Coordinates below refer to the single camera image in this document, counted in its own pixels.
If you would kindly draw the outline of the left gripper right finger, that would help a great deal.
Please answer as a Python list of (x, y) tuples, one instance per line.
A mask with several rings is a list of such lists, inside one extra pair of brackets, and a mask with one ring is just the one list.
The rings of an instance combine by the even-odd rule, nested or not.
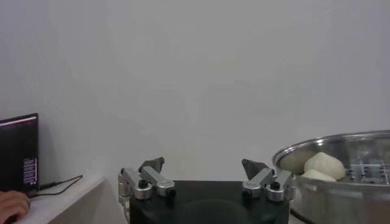
[(276, 173), (265, 163), (242, 159), (244, 171), (248, 177), (242, 183), (243, 198), (251, 200), (265, 195), (269, 201), (292, 201), (295, 198), (296, 185), (293, 174), (282, 170)]

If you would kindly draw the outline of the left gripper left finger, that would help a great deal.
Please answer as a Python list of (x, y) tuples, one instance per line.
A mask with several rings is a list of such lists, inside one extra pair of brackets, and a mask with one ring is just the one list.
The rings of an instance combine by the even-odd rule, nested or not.
[(118, 200), (123, 207), (129, 207), (130, 198), (148, 200), (152, 197), (152, 190), (164, 198), (172, 199), (176, 196), (175, 182), (165, 178), (161, 170), (165, 163), (164, 157), (147, 160), (137, 169), (122, 168), (118, 174)]

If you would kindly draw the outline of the person bare hand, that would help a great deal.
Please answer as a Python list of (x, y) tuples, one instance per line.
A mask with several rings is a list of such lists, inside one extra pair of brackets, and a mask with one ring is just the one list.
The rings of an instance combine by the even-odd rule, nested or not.
[(30, 210), (29, 197), (18, 191), (1, 191), (1, 224), (9, 223), (10, 219), (19, 221), (28, 215)]

